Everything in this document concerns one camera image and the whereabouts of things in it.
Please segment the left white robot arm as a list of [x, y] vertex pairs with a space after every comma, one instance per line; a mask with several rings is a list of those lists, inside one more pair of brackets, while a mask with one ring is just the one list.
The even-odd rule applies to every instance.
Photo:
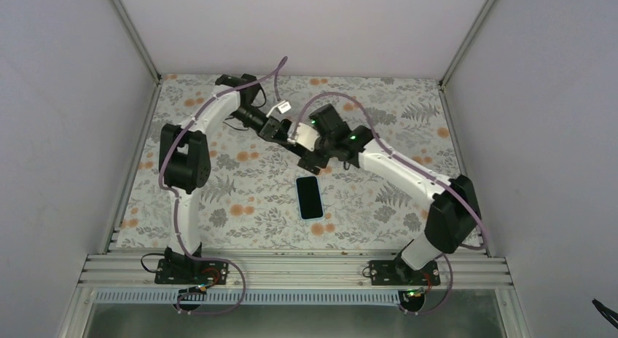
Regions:
[[263, 90], [260, 82], [249, 74], [222, 75], [198, 110], [177, 125], [164, 125], [160, 132], [159, 183], [171, 197], [173, 227], [164, 260], [184, 283], [194, 283], [203, 273], [198, 206], [211, 173], [207, 136], [232, 117], [263, 141], [289, 145], [290, 121], [269, 117], [253, 105]]

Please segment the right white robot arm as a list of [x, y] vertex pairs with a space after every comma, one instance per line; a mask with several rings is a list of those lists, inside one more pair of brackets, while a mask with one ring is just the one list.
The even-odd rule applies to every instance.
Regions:
[[482, 228], [476, 192], [468, 177], [450, 178], [405, 157], [371, 125], [350, 129], [330, 104], [312, 112], [307, 123], [297, 121], [288, 141], [307, 149], [312, 165], [323, 166], [336, 158], [385, 179], [427, 205], [424, 230], [395, 258], [394, 273], [402, 284], [415, 283], [429, 262], [454, 253], [471, 232]]

